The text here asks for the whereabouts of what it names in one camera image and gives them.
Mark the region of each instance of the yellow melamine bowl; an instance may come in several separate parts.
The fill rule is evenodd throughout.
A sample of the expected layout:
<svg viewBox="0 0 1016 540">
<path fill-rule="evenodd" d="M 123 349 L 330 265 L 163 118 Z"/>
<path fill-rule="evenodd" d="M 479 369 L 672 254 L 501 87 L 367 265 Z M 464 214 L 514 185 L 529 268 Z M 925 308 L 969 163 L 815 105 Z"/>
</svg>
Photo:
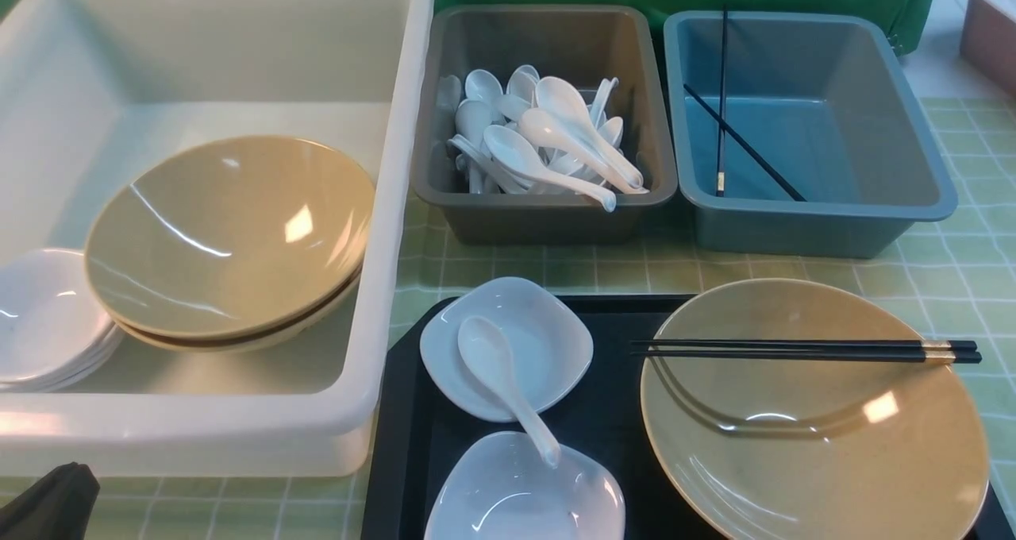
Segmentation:
<svg viewBox="0 0 1016 540">
<path fill-rule="evenodd" d="M 367 245 L 374 185 L 312 141 L 249 136 L 152 168 L 99 215 L 88 282 L 117 322 L 179 340 L 253 335 L 348 283 Z"/>
<path fill-rule="evenodd" d="M 919 338 L 852 294 L 782 279 L 701 294 L 656 337 Z M 950 366 L 652 358 L 641 392 L 660 466 L 728 538 L 958 540 L 985 501 L 983 429 Z"/>
</svg>

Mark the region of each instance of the black chopsticks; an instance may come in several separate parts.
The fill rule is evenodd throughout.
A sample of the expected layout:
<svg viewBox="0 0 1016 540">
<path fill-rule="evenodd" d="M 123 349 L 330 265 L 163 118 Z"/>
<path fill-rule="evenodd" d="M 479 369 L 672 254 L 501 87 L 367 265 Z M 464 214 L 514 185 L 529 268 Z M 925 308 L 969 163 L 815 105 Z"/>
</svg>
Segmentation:
<svg viewBox="0 0 1016 540">
<path fill-rule="evenodd" d="M 638 357 L 937 364 L 981 359 L 977 344 L 968 340 L 635 340 L 631 345 L 687 348 L 631 352 Z"/>
<path fill-rule="evenodd" d="M 723 33 L 719 45 L 719 118 L 726 121 L 726 6 L 723 5 Z M 720 125 L 716 126 L 716 196 L 723 196 L 726 186 L 725 168 L 723 167 L 723 146 L 726 142 L 726 132 Z"/>
<path fill-rule="evenodd" d="M 719 124 L 719 130 L 716 134 L 716 196 L 723 196 L 726 192 L 726 166 L 725 166 L 725 142 L 726 134 L 728 133 L 734 140 L 737 141 L 739 145 L 745 153 L 751 156 L 755 160 L 755 163 L 762 168 L 766 174 L 769 175 L 776 181 L 776 184 L 783 189 L 783 192 L 787 193 L 790 198 L 798 202 L 805 202 L 805 197 L 802 193 L 798 192 L 769 163 L 762 159 L 761 154 L 755 151 L 755 146 L 751 146 L 740 133 L 734 130 L 728 123 L 726 123 L 726 45 L 727 45 L 727 27 L 729 21 L 729 12 L 726 6 L 723 5 L 723 23 L 722 23 L 722 37 L 720 39 L 720 53 L 719 53 L 719 113 L 716 113 L 712 108 L 709 107 L 708 103 L 705 101 L 687 83 L 684 84 L 685 92 L 688 92 L 689 96 L 695 99 L 698 105 L 702 106 L 706 112 L 712 116 L 712 118 Z"/>
<path fill-rule="evenodd" d="M 702 109 L 711 114 L 712 118 L 716 120 L 716 123 L 719 123 L 720 130 L 729 133 L 731 137 L 733 137 L 734 140 L 737 141 L 738 144 L 741 145 L 743 149 L 745 149 L 745 153 L 750 154 L 752 159 L 755 160 L 755 163 L 758 163 L 759 167 L 761 167 L 763 171 L 765 171 L 770 177 L 772 177 L 773 181 L 776 181 L 776 184 L 779 185 L 780 188 L 782 188 L 785 193 L 790 195 L 790 198 L 792 198 L 793 200 L 798 200 L 799 202 L 805 202 L 805 197 L 802 196 L 802 193 L 799 193 L 793 187 L 791 187 L 790 183 L 787 183 L 786 179 L 784 179 L 782 175 L 777 173 L 776 170 L 773 169 L 768 162 L 766 162 L 766 160 L 762 159 L 761 154 L 755 151 L 755 146 L 752 146 L 748 141 L 745 140 L 744 137 L 738 134 L 738 132 L 735 131 L 734 128 L 731 127 L 728 123 L 726 123 L 726 120 L 724 120 L 722 117 L 719 117 L 719 114 L 716 113 L 712 108 L 710 108 L 709 104 L 705 103 L 705 100 L 702 99 L 691 87 L 691 85 L 685 83 L 685 92 L 688 92 L 688 95 L 692 96 L 692 98 L 694 98 L 695 101 L 698 102 L 700 106 L 702 106 Z"/>
</svg>

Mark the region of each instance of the white plate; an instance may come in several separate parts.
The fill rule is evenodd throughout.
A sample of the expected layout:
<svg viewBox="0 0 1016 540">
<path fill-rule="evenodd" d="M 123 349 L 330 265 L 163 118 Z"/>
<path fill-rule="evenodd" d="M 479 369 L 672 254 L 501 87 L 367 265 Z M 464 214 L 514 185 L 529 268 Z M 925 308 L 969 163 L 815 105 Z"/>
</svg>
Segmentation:
<svg viewBox="0 0 1016 540">
<path fill-rule="evenodd" d="M 551 469 L 525 433 L 478 440 L 448 475 L 424 540 L 621 540 L 618 482 L 574 448 L 561 453 Z"/>
<path fill-rule="evenodd" d="M 57 389 L 62 389 L 77 383 L 88 375 L 96 372 L 99 367 L 113 357 L 120 342 L 123 342 L 124 331 L 113 326 L 103 338 L 100 349 L 92 352 L 80 363 L 76 363 L 74 369 L 68 369 L 62 375 L 54 375 L 52 379 L 29 381 L 27 383 L 0 383 L 0 393 L 16 394 L 48 394 Z"/>
<path fill-rule="evenodd" d="M 59 371 L 112 325 L 88 289 L 79 251 L 33 250 L 0 267 L 0 383 Z"/>
<path fill-rule="evenodd" d="M 519 388 L 537 413 L 568 395 L 592 361 L 589 331 L 553 294 L 521 278 L 483 284 L 434 316 L 420 338 L 420 354 L 434 383 L 473 417 L 502 423 L 515 420 L 501 400 L 468 372 L 458 354 L 458 326 L 471 315 L 486 317 L 504 331 L 514 353 Z"/>
</svg>

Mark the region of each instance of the white spoon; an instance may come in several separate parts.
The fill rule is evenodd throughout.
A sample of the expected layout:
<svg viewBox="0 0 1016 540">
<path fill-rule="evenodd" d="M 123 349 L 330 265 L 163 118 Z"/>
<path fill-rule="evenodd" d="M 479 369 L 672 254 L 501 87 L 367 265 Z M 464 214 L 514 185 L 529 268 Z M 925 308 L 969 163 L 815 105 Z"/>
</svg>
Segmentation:
<svg viewBox="0 0 1016 540">
<path fill-rule="evenodd" d="M 566 154 L 573 154 L 576 159 L 607 179 L 619 191 L 625 194 L 642 194 L 649 191 L 634 186 L 617 172 L 612 166 L 604 163 L 591 146 L 579 138 L 565 123 L 548 110 L 533 108 L 522 114 L 518 122 L 519 133 L 536 146 L 552 146 Z"/>
<path fill-rule="evenodd" d="M 438 106 L 445 110 L 456 110 L 462 101 L 462 80 L 454 75 L 446 75 L 438 80 Z"/>
<path fill-rule="evenodd" d="M 484 172 L 477 166 L 469 167 L 468 172 L 469 194 L 482 194 L 484 192 Z"/>
<path fill-rule="evenodd" d="M 539 80 L 538 76 L 530 75 L 529 70 L 523 70 L 520 67 L 511 74 L 511 77 L 508 77 L 508 88 L 505 93 L 509 96 L 515 96 L 525 103 L 530 103 L 536 94 L 537 80 Z"/>
<path fill-rule="evenodd" d="M 511 345 L 501 328 L 486 317 L 468 316 L 458 328 L 458 352 L 469 373 L 515 414 L 544 462 L 557 467 L 561 444 L 519 392 Z"/>
<path fill-rule="evenodd" d="M 503 114 L 503 116 L 508 117 L 511 121 L 518 121 L 521 119 L 525 110 L 531 107 L 532 106 L 529 105 L 527 100 L 523 100 L 518 96 L 512 96 L 511 94 L 498 96 L 498 98 L 494 101 L 494 108 Z"/>
<path fill-rule="evenodd" d="M 624 132 L 625 122 L 620 117 L 612 117 L 610 121 L 599 127 L 597 131 L 604 138 L 607 139 L 615 148 L 621 144 L 621 134 Z M 607 184 L 607 179 L 604 179 L 596 174 L 595 171 L 589 169 L 584 163 L 575 159 L 573 154 L 566 154 L 563 157 L 559 157 L 551 162 L 547 167 L 551 171 L 556 173 L 561 173 L 562 175 L 567 175 L 569 177 L 575 177 L 576 179 L 583 179 L 583 181 L 589 181 L 591 183 L 599 184 L 604 186 Z M 548 185 L 547 183 L 536 183 L 529 187 L 528 193 L 530 194 L 558 194 L 560 187 L 553 185 Z"/>
<path fill-rule="evenodd" d="M 617 77 L 599 81 L 599 88 L 596 88 L 596 96 L 592 100 L 592 105 L 589 106 L 589 119 L 592 121 L 592 126 L 596 129 L 602 127 L 604 121 L 607 121 L 607 100 L 611 98 L 611 92 L 614 91 L 614 87 L 617 87 Z"/>
<path fill-rule="evenodd" d="M 515 71 L 512 73 L 524 73 L 525 75 L 533 77 L 536 81 L 539 81 L 539 72 L 536 68 L 530 66 L 529 63 L 523 63 L 523 65 L 515 68 Z"/>
<path fill-rule="evenodd" d="M 596 133 L 592 120 L 589 119 L 589 109 L 573 84 L 559 77 L 544 77 L 536 83 L 536 105 L 556 114 L 577 130 L 604 161 L 627 179 L 632 187 L 642 186 L 645 182 L 642 173 Z"/>
<path fill-rule="evenodd" d="M 484 129 L 495 123 L 497 112 L 480 100 L 466 100 L 455 111 L 455 130 L 475 146 L 484 140 Z"/>
<path fill-rule="evenodd" d="M 614 212 L 617 208 L 616 194 L 581 179 L 551 171 L 544 165 L 539 154 L 536 154 L 536 149 L 532 148 L 529 141 L 515 131 L 500 125 L 492 125 L 484 131 L 484 140 L 491 154 L 494 154 L 494 159 L 509 173 L 530 181 L 550 183 L 584 194 L 602 204 L 607 212 Z"/>
<path fill-rule="evenodd" d="M 498 81 L 489 70 L 471 70 L 465 76 L 465 98 L 467 100 L 479 100 L 493 106 L 497 96 L 504 94 L 501 88 L 501 81 Z"/>
<path fill-rule="evenodd" d="M 500 165 L 491 160 L 489 154 L 484 153 L 479 145 L 469 142 L 461 133 L 457 133 L 454 137 L 448 139 L 448 143 L 457 146 L 458 151 L 462 152 L 465 157 L 472 161 L 472 166 L 469 169 L 479 168 L 488 177 L 493 178 L 494 182 L 504 189 L 506 193 L 525 194 L 525 187 L 518 184 L 518 181 L 502 169 Z"/>
</svg>

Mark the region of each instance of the white square dish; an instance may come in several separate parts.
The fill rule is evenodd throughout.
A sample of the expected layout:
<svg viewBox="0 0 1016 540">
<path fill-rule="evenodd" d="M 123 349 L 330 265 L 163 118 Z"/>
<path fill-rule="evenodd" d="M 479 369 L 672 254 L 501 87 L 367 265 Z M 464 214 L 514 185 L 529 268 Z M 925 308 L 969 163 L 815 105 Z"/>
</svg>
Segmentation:
<svg viewBox="0 0 1016 540">
<path fill-rule="evenodd" d="M 592 362 L 592 336 L 553 294 L 521 278 L 499 278 L 455 300 L 424 328 L 420 355 L 443 395 L 469 415 L 508 423 L 515 416 L 466 369 L 458 328 L 468 316 L 497 323 L 511 344 L 515 379 L 536 413 L 561 401 Z"/>
<path fill-rule="evenodd" d="M 345 474 L 368 451 L 433 0 L 21 0 L 0 23 L 0 264 L 83 246 L 124 185 L 248 134 L 341 149 L 377 185 L 358 296 L 287 344 L 128 340 L 64 394 L 0 396 L 0 473 Z"/>
</svg>

